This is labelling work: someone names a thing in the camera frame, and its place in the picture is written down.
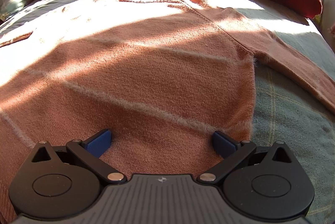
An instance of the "gray gripper base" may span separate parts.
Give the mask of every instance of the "gray gripper base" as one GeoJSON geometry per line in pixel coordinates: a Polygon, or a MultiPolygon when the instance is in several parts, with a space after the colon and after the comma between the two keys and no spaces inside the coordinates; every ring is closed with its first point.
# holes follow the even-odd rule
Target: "gray gripper base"
{"type": "MultiPolygon", "coordinates": [[[[43,224],[19,216],[12,224],[43,224]]],[[[230,208],[213,186],[190,175],[133,175],[122,185],[107,186],[83,213],[52,224],[258,224],[230,208]]],[[[308,224],[298,218],[286,224],[308,224]]]]}

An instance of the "bedsheet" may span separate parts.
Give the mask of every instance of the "bedsheet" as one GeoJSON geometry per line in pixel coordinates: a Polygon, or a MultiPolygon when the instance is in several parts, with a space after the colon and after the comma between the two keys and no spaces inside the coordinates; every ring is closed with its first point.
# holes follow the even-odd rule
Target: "bedsheet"
{"type": "MultiPolygon", "coordinates": [[[[85,9],[86,1],[37,0],[1,25],[0,36],[72,2],[82,2],[85,9]]],[[[268,0],[208,1],[219,2],[222,7],[235,8],[245,16],[256,19],[335,79],[335,55],[309,20],[268,0]]],[[[48,49],[42,45],[39,49],[31,49],[25,40],[0,48],[0,85],[10,81],[27,59],[33,63],[46,52],[48,49]]],[[[271,145],[279,139],[289,144],[315,187],[316,196],[308,219],[312,223],[332,223],[335,220],[334,115],[305,90],[276,71],[256,64],[255,74],[257,95],[252,140],[258,145],[271,145]]],[[[4,113],[1,115],[0,123],[8,123],[4,113]]]]}

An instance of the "black circular joint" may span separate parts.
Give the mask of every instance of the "black circular joint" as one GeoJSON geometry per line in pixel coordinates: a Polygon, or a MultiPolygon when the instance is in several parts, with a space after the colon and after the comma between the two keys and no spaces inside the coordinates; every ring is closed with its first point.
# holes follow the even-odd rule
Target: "black circular joint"
{"type": "Polygon", "coordinates": [[[30,165],[9,188],[15,210],[37,219],[70,217],[91,206],[100,194],[98,178],[89,170],[48,161],[30,165]]]}
{"type": "Polygon", "coordinates": [[[286,195],[291,190],[291,184],[277,175],[262,175],[252,180],[252,188],[260,195],[277,198],[286,195]]]}
{"type": "Polygon", "coordinates": [[[56,197],[71,188],[72,181],[61,174],[48,174],[36,179],[32,185],[34,191],[44,197],[56,197]]]}
{"type": "Polygon", "coordinates": [[[302,168],[287,163],[247,166],[232,172],[223,183],[227,201],[240,213],[268,221],[303,215],[314,190],[302,168]]]}

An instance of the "silver screw head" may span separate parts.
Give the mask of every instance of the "silver screw head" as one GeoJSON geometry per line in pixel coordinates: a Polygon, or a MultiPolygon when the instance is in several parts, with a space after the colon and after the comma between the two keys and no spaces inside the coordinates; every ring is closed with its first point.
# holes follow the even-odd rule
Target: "silver screw head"
{"type": "Polygon", "coordinates": [[[119,173],[119,172],[110,173],[107,176],[107,179],[112,180],[114,182],[118,182],[120,180],[123,180],[123,178],[124,178],[124,175],[119,173]]]}
{"type": "Polygon", "coordinates": [[[212,173],[202,173],[199,178],[204,182],[212,182],[216,179],[216,176],[212,173]]]}

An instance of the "pink sweater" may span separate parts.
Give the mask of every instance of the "pink sweater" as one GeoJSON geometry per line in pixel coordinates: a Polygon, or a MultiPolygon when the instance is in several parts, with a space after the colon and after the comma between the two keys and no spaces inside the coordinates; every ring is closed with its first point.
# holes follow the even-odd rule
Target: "pink sweater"
{"type": "Polygon", "coordinates": [[[335,83],[324,71],[236,10],[204,0],[72,3],[2,43],[28,36],[51,51],[1,87],[7,221],[15,214],[6,191],[39,140],[64,145],[110,128],[114,142],[102,160],[128,176],[198,175],[213,166],[221,160],[210,143],[215,130],[250,138],[255,58],[335,113],[335,83]]]}

